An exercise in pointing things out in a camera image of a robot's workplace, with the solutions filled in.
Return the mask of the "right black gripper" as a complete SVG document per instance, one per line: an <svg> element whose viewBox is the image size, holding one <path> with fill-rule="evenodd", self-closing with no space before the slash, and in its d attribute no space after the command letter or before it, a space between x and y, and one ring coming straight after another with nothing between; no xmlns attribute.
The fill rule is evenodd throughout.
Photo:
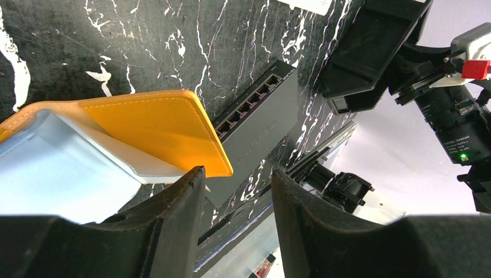
<svg viewBox="0 0 491 278"><path fill-rule="evenodd" d="M490 212L490 24L455 37L449 47L404 43L390 63L389 92L415 102L472 191L475 209Z"/></svg>

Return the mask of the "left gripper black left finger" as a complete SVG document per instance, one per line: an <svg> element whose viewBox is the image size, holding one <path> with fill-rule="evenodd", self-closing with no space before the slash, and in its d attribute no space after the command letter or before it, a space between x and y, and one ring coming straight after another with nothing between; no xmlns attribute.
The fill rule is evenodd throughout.
<svg viewBox="0 0 491 278"><path fill-rule="evenodd" d="M1 218L2 277L191 277L205 168L99 224Z"/></svg>

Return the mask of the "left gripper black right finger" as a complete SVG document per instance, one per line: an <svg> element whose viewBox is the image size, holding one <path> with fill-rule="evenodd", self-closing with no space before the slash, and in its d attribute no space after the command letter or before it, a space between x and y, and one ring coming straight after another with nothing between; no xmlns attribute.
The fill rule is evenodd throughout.
<svg viewBox="0 0 491 278"><path fill-rule="evenodd" d="M490 217L404 217L388 225L348 214L272 176L286 277L489 277Z"/></svg>

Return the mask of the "orange leather card holder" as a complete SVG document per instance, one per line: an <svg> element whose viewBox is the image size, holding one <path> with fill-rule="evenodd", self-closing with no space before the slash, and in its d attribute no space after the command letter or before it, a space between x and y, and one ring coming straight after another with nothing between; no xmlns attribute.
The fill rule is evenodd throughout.
<svg viewBox="0 0 491 278"><path fill-rule="evenodd" d="M195 166L233 174L189 90L33 103L1 123L1 215L99 223L142 185L172 184Z"/></svg>

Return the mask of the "black plastic box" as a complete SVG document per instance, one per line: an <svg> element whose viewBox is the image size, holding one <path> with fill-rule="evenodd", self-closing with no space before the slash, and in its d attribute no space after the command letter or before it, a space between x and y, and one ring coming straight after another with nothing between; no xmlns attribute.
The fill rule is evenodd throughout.
<svg viewBox="0 0 491 278"><path fill-rule="evenodd" d="M432 1L365 1L320 74L336 115L372 110L388 87L389 65L401 46L416 44Z"/></svg>

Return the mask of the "white rectangular box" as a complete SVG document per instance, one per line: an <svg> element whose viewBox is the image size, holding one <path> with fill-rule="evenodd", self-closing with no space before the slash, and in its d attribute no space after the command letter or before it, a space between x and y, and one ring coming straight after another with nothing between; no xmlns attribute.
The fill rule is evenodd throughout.
<svg viewBox="0 0 491 278"><path fill-rule="evenodd" d="M299 8L325 16L329 11L333 0L279 0L279 2L287 4L292 10Z"/></svg>

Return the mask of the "black network switch box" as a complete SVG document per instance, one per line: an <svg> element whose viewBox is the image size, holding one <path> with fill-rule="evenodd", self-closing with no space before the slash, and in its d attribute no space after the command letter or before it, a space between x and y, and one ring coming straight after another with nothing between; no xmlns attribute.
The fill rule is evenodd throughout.
<svg viewBox="0 0 491 278"><path fill-rule="evenodd" d="M207 200L216 208L227 202L297 121L298 70L277 60L213 121L233 175L207 178Z"/></svg>

